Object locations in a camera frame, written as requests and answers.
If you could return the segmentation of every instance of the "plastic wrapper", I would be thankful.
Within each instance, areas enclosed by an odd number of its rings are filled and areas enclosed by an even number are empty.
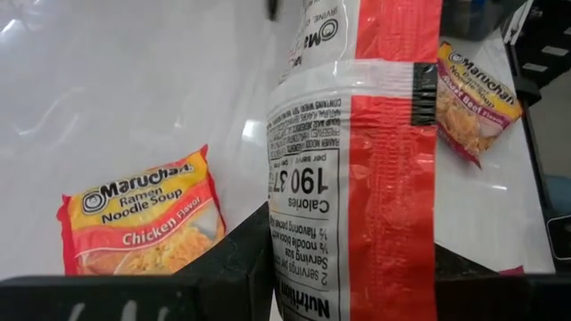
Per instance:
[[[206,151],[63,196],[66,274],[171,274],[215,245],[225,227]]]
[[[454,151],[480,167],[480,153],[521,116],[519,101],[448,43],[438,52],[438,76],[439,132]]]
[[[304,1],[268,116],[284,320],[434,320],[439,1]]]

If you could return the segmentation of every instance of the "ramen noodle package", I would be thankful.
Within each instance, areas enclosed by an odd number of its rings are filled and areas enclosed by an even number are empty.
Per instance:
[[[448,43],[438,51],[438,76],[438,132],[452,149],[480,167],[480,152],[521,116],[519,101]]]
[[[66,274],[172,274],[222,239],[206,152],[63,196]]]
[[[284,320],[436,319],[437,0],[305,0],[268,111]]]

